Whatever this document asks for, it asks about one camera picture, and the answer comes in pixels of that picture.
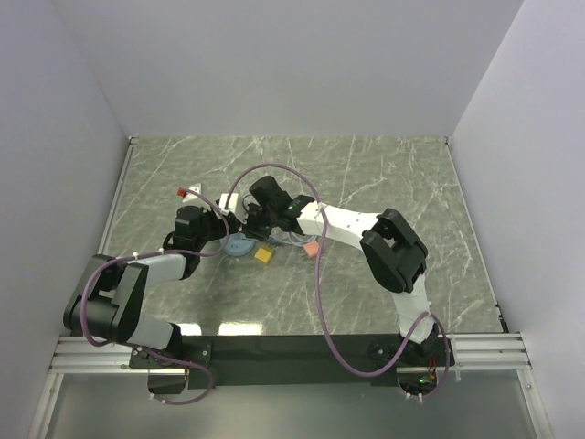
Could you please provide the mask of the round blue power strip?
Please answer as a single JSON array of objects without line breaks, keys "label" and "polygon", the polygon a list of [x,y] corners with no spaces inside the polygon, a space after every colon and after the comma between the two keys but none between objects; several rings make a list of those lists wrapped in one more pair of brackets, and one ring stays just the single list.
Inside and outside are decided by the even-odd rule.
[{"label": "round blue power strip", "polygon": [[246,238],[243,234],[232,234],[222,240],[223,252],[228,256],[240,258],[250,253],[255,247],[255,240]]}]

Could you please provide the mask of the yellow charger plug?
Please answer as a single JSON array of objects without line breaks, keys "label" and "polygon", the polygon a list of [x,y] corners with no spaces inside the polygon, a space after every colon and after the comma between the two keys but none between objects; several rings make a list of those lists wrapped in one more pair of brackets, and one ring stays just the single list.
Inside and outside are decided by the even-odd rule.
[{"label": "yellow charger plug", "polygon": [[269,247],[260,247],[254,254],[254,258],[263,263],[268,264],[274,255],[274,249]]}]

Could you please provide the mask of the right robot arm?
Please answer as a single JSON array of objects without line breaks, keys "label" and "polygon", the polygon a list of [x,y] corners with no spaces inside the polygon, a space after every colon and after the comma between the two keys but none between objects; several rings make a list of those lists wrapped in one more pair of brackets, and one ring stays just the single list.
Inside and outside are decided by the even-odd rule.
[{"label": "right robot arm", "polygon": [[278,228],[362,251],[374,279],[392,294],[401,359],[420,365],[432,356],[439,329],[425,289],[429,252],[397,210],[363,213],[326,205],[312,196],[292,198],[271,176],[252,184],[250,194],[255,201],[244,223],[246,235],[266,238]]}]

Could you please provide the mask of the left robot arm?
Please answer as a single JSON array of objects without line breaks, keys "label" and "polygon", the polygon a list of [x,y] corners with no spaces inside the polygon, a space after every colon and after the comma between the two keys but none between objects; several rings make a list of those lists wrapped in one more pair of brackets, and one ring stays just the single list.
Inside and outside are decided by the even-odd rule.
[{"label": "left robot arm", "polygon": [[185,355],[180,327],[144,314],[145,292],[188,278],[203,248],[237,232],[239,225],[232,213],[218,217],[209,209],[186,206],[177,211],[161,250],[143,258],[93,255],[65,307],[64,327],[90,335],[96,346],[115,342],[149,348],[158,365],[173,367]]}]

